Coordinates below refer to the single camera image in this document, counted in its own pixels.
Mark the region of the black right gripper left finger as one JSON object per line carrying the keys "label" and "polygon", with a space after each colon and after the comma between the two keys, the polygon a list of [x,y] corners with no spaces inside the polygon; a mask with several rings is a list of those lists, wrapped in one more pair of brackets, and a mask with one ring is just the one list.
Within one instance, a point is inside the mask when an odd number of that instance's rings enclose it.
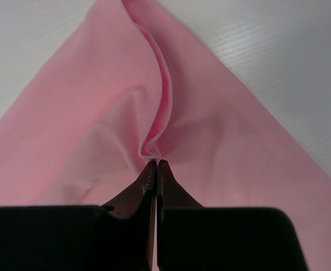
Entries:
{"label": "black right gripper left finger", "polygon": [[151,270],[156,162],[101,206],[0,207],[0,270]]}

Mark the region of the pink t shirt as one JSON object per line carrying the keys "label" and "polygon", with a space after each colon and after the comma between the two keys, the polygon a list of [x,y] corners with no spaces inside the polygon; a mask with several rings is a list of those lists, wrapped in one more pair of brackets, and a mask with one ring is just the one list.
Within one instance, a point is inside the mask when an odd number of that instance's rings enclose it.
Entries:
{"label": "pink t shirt", "polygon": [[331,270],[331,179],[155,1],[97,1],[0,120],[0,206],[100,203],[164,158],[208,206],[278,207]]}

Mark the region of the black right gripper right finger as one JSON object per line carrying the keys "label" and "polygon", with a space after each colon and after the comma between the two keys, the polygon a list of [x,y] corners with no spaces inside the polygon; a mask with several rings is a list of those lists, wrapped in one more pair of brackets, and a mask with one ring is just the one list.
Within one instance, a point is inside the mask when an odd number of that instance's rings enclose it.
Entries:
{"label": "black right gripper right finger", "polygon": [[268,207],[206,208],[157,166],[160,270],[307,270],[291,220]]}

